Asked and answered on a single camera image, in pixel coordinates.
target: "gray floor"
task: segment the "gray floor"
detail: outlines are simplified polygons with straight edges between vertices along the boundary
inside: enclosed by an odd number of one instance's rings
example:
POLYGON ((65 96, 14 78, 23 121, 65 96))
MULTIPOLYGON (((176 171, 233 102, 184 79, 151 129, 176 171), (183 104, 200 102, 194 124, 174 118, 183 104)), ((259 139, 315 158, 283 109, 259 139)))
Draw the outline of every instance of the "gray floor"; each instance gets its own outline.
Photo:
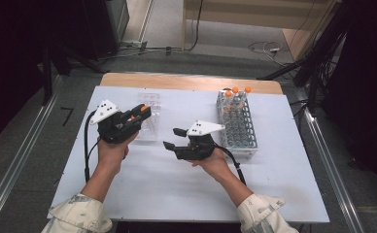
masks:
MULTIPOLYGON (((178 5, 179 2, 173 1, 177 3, 161 5, 164 2, 164 0, 154 1, 154 8, 144 39, 149 42, 149 46, 153 47, 177 47, 180 44, 180 32, 169 29, 170 26, 167 26, 166 21, 160 17, 165 15, 165 12, 162 11, 164 9, 164 11, 168 11, 167 13, 174 13, 177 17, 178 11, 173 11, 168 7, 173 4, 178 5)), ((177 24, 180 25, 179 21, 171 21, 176 23, 172 28, 177 28, 177 24)), ((242 79, 268 75, 279 68, 279 65, 264 53, 255 53, 247 48, 249 43, 259 41, 283 43, 284 38, 278 29, 265 30, 254 27, 251 30, 249 27, 244 27, 244 35, 252 37, 252 34, 249 34, 251 31, 256 31, 257 35, 252 39, 246 36, 233 38, 232 35, 231 37, 226 35, 224 37, 227 43, 222 45, 221 40, 215 40, 215 38, 220 38, 222 35, 220 33, 230 34, 229 25, 224 27, 226 32, 216 31, 207 37, 201 28, 198 47, 192 53, 172 53, 166 56, 164 52, 152 52, 144 55, 112 58, 102 61, 101 66, 112 72, 197 74, 242 79)), ((282 56, 279 53, 275 57, 279 58, 281 62, 291 62, 287 50, 282 56)), ((47 223, 47 211, 58 179, 77 136, 91 93, 102 78, 101 74, 92 73, 85 67, 77 64, 75 67, 70 77, 63 77, 64 84, 46 125, 0 213, 0 232, 40 232, 47 223), (61 107, 74 109, 65 126, 62 126, 62 123, 67 117, 67 112, 61 110, 61 107)), ((276 81, 281 83, 290 102, 297 100, 296 89, 291 84, 290 75, 279 77, 276 81)), ((42 94, 42 90, 40 90, 33 96, 0 136, 0 182, 40 110, 42 94)), ((299 106, 291 106, 291 109, 295 113, 299 106)), ((377 232, 377 176, 370 172, 360 171, 357 167, 347 166, 351 156, 345 149, 344 137, 333 122, 327 120, 320 108, 317 111, 318 121, 326 142, 354 205, 358 209, 365 232, 377 232)), ((312 232, 350 232, 313 137, 304 121, 301 132, 330 217, 330 223, 312 224, 312 232)), ((306 225, 303 232, 309 232, 308 229, 309 227, 306 225)))

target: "white table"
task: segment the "white table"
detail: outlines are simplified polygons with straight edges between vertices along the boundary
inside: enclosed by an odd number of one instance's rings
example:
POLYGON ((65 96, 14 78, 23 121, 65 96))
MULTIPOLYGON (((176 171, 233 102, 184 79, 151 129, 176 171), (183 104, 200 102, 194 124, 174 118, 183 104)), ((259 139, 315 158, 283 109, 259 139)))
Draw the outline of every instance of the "white table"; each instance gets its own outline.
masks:
MULTIPOLYGON (((238 221, 235 207, 220 185, 201 168, 177 160, 162 144, 188 143, 188 138, 175 136, 172 128, 189 128, 196 119, 217 122, 216 91, 97 86, 52 205, 78 193, 85 184, 84 124, 89 113, 103 99, 129 110, 139 104, 139 92, 161 95, 158 140, 130 145, 130 154, 105 200, 108 217, 129 221, 238 221)), ((284 197, 287 204, 280 213, 286 221, 329 222, 286 96, 250 94, 249 103, 259 150, 241 165, 248 186, 261 194, 284 197)), ((89 147, 97 136, 97 127, 90 126, 89 147)), ((91 174, 96 162, 95 150, 89 161, 91 174)))

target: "floor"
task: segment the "floor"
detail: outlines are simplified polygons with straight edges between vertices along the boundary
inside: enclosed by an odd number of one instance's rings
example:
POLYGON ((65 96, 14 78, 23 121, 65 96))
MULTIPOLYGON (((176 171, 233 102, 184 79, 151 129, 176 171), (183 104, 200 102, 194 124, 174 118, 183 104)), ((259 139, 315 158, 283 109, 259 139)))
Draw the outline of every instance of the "floor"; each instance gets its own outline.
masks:
MULTIPOLYGON (((129 23, 123 38, 125 42, 138 45, 147 41, 148 47, 181 45, 179 18, 182 1, 128 0, 128 3, 130 16, 135 20, 129 23)), ((194 27, 195 23, 187 22, 187 48, 192 44, 190 35, 195 30, 194 27)), ((152 52, 123 57, 133 52, 121 52, 117 57, 102 61, 101 65, 113 72, 202 74, 253 79, 280 68, 278 62, 293 62, 280 29, 211 22, 200 23, 199 40, 191 54, 175 53, 164 56, 159 52, 152 52), (264 43, 270 43, 267 46, 282 47, 276 54, 264 53, 264 43)), ((0 232, 39 232, 47 223, 47 209, 79 130, 87 99, 101 81, 100 74, 92 73, 76 62, 73 62, 73 67, 76 68, 70 77, 60 77, 59 96, 51 106, 48 119, 37 135, 35 145, 29 149, 25 166, 17 174, 14 188, 10 190, 10 196, 4 203, 0 213, 0 232), (66 108, 74 111, 68 123, 62 126, 67 118, 67 111, 64 110, 66 108)), ((294 74, 295 72, 291 72, 276 79, 290 102, 301 99, 299 90, 291 83, 294 74)), ((42 94, 42 91, 39 91, 33 96, 0 136, 0 183, 19 153, 18 149, 29 134, 30 126, 42 111, 42 94)), ((291 110, 297 113, 300 107, 292 105, 291 110)), ((344 137, 339 134, 338 128, 327 120, 321 109, 318 109, 318 113, 323 136, 359 214, 363 230, 353 231, 348 227, 310 125, 303 118, 302 139, 305 141, 319 189, 324 196, 330 223, 311 224, 310 228, 309 225, 304 225, 300 232, 309 232, 309 229, 310 232, 377 232, 377 176, 360 171, 356 166, 347 165, 351 156, 345 150, 344 137)), ((292 226, 301 227, 298 223, 292 226)))

